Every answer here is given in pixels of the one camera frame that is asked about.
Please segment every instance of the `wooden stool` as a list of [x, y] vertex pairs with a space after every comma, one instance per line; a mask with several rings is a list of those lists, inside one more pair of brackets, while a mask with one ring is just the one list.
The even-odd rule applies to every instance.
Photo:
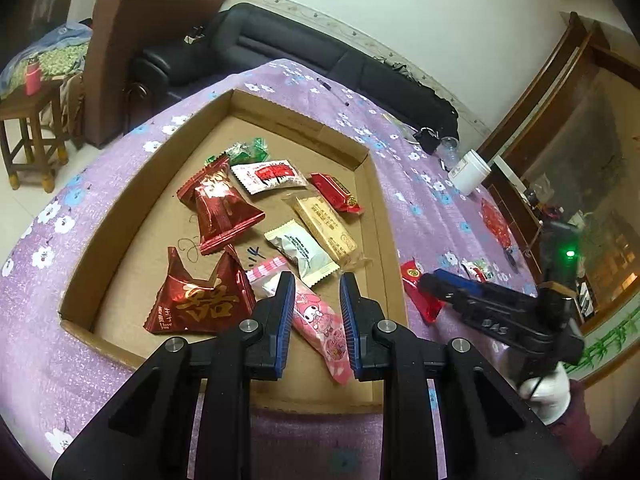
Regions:
[[[9, 183], [13, 189], [20, 187], [18, 180], [18, 170], [39, 171], [42, 174], [42, 187], [47, 193], [51, 193], [56, 186], [53, 180], [53, 173], [49, 165], [49, 159], [53, 152], [58, 150], [58, 159], [63, 166], [68, 163], [66, 154], [65, 139], [62, 133], [62, 112], [60, 111], [60, 85], [62, 81], [43, 81], [42, 88], [34, 95], [26, 95], [24, 86], [15, 89], [7, 99], [0, 102], [0, 148], [2, 148], [2, 158], [9, 174]], [[43, 139], [40, 129], [40, 111], [51, 103], [51, 115], [53, 116], [54, 139]], [[27, 129], [27, 118], [31, 125], [31, 139]], [[14, 149], [9, 148], [6, 136], [4, 121], [8, 119], [18, 119], [20, 121], [20, 132], [22, 138]], [[26, 164], [15, 164], [14, 158], [24, 147], [24, 155], [27, 158]]]

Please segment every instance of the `cardboard box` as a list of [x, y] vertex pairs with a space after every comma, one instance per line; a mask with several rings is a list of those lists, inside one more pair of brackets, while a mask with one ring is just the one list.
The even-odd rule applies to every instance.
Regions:
[[[62, 327], [101, 354], [136, 368], [167, 335], [153, 335], [143, 323], [167, 271], [166, 248], [176, 246], [194, 278], [208, 278], [220, 252], [201, 256], [196, 215], [176, 197], [177, 189], [233, 142], [264, 137], [271, 158], [285, 158], [303, 173], [336, 176], [352, 190], [365, 212], [343, 216], [371, 262], [356, 271], [363, 296], [378, 301], [386, 316], [406, 325], [396, 248], [382, 190], [369, 150], [324, 124], [258, 96], [234, 90], [197, 112], [151, 156], [98, 227], [70, 281], [60, 308]], [[248, 248], [265, 258], [278, 254], [264, 233], [291, 219], [282, 201], [295, 189], [249, 196], [266, 218], [233, 240], [245, 269]], [[337, 273], [314, 286], [340, 312]], [[187, 335], [190, 342], [206, 336]], [[277, 382], [254, 381], [252, 403], [302, 413], [367, 413], [382, 410], [382, 384], [335, 383], [320, 354], [292, 329], [287, 367]]]

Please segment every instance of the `metal screw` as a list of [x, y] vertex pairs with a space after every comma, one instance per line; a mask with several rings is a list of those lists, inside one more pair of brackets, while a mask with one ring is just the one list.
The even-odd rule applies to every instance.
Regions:
[[171, 339], [167, 339], [164, 342], [164, 349], [169, 352], [177, 352], [178, 350], [182, 350], [184, 346], [184, 339], [181, 337], [172, 337]]
[[378, 330], [380, 330], [380, 332], [389, 334], [392, 333], [396, 328], [398, 328], [398, 325], [396, 325], [390, 319], [383, 319], [382, 321], [378, 322]]
[[255, 319], [245, 319], [238, 326], [243, 332], [253, 332], [258, 329], [258, 322]]
[[469, 350], [471, 350], [471, 343], [466, 339], [462, 339], [461, 337], [454, 339], [453, 343], [451, 343], [451, 346], [453, 346], [453, 349], [457, 350], [461, 354], [469, 352]]

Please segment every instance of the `green candy wrapper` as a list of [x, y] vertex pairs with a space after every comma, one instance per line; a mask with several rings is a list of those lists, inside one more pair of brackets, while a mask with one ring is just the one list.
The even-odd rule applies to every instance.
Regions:
[[[255, 164], [257, 162], [264, 162], [269, 158], [267, 143], [261, 137], [255, 137], [251, 144], [236, 142], [233, 146], [225, 150], [225, 153], [229, 156], [230, 166], [235, 166], [236, 164]], [[217, 155], [210, 156], [207, 159], [207, 164], [210, 164], [217, 158]]]

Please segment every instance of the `pink snack package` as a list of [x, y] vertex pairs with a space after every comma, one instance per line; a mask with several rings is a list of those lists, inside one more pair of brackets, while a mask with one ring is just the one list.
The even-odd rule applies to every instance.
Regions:
[[[246, 275], [257, 299], [275, 295], [280, 273], [283, 270], [290, 270], [287, 261], [281, 256], [276, 256], [247, 271]], [[345, 384], [353, 377], [342, 317], [319, 296], [316, 296], [297, 276], [296, 304], [293, 309], [292, 324], [324, 357], [329, 373], [335, 381]]]

